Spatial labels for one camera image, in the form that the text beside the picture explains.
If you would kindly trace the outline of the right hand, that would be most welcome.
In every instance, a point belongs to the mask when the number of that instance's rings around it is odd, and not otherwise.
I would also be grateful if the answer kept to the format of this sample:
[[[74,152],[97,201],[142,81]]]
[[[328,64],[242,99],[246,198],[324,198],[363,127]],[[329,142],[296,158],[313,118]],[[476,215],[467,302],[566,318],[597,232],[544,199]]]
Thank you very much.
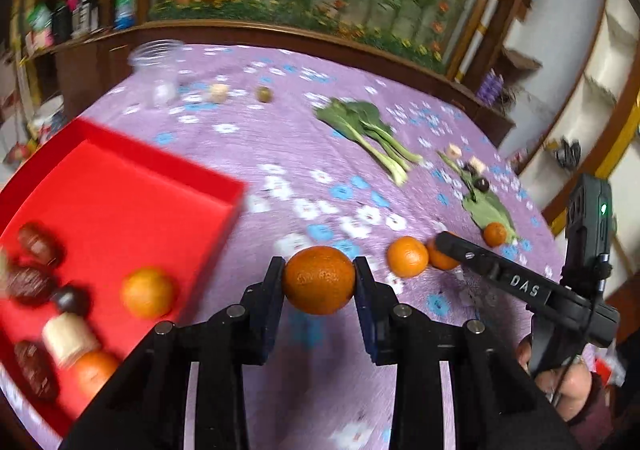
[[[569,366],[541,372],[534,382],[546,396],[551,397],[559,416],[570,422],[587,403],[592,375],[584,358],[577,356]]]

